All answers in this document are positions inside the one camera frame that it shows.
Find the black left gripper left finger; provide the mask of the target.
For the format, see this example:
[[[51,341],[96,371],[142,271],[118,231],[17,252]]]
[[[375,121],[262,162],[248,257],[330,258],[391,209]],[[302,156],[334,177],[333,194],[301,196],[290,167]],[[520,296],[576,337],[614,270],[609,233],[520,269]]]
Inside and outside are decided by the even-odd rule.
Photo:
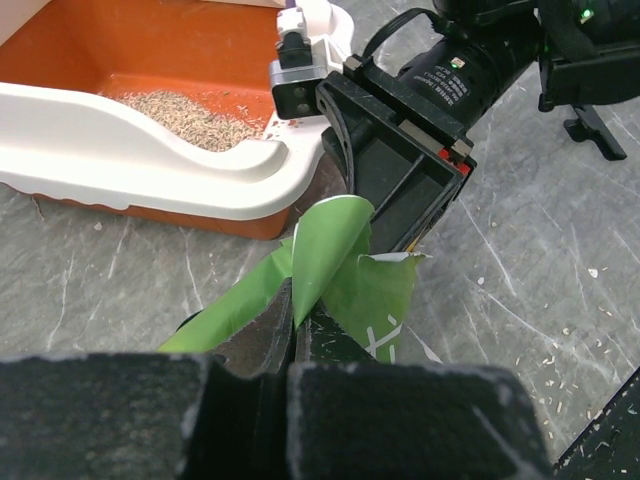
[[[282,479],[291,284],[204,354],[1,360],[5,479]]]

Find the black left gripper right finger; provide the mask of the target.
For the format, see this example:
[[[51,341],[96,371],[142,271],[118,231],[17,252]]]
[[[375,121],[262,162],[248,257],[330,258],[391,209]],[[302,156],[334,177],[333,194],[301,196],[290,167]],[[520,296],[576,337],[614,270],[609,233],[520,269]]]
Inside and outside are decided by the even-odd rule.
[[[548,479],[532,402],[508,370],[375,361],[322,308],[287,375],[292,479]]]

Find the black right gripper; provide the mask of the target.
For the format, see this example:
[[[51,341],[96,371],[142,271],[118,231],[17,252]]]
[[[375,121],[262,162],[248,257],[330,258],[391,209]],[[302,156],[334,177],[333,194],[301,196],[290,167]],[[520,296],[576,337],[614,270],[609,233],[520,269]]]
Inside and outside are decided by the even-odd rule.
[[[370,251],[407,249],[477,167],[467,128],[370,57],[348,57],[343,71],[321,80],[315,93],[330,123],[325,151],[349,180],[349,191],[374,207]],[[389,140],[393,133],[419,147]]]

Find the green litter bag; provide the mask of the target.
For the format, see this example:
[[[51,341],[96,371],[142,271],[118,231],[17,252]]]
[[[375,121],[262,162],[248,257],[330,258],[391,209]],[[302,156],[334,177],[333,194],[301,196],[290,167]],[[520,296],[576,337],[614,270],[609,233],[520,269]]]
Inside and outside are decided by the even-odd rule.
[[[373,254],[372,204],[356,195],[319,201],[291,237],[163,344],[164,353],[211,350],[245,327],[292,281],[293,319],[301,327],[317,303],[375,360],[393,364],[409,311],[420,253]]]

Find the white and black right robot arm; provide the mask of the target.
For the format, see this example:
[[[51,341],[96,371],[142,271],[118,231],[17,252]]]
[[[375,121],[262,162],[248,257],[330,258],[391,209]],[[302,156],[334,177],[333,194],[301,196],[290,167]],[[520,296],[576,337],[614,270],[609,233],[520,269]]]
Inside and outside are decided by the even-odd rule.
[[[412,249],[442,217],[476,167],[468,131],[532,64],[539,110],[571,107],[574,141],[625,158],[596,107],[639,94],[637,2],[437,1],[425,14],[438,42],[384,72],[375,51],[422,13],[393,18],[316,89],[323,146],[348,192],[373,205],[372,253]]]

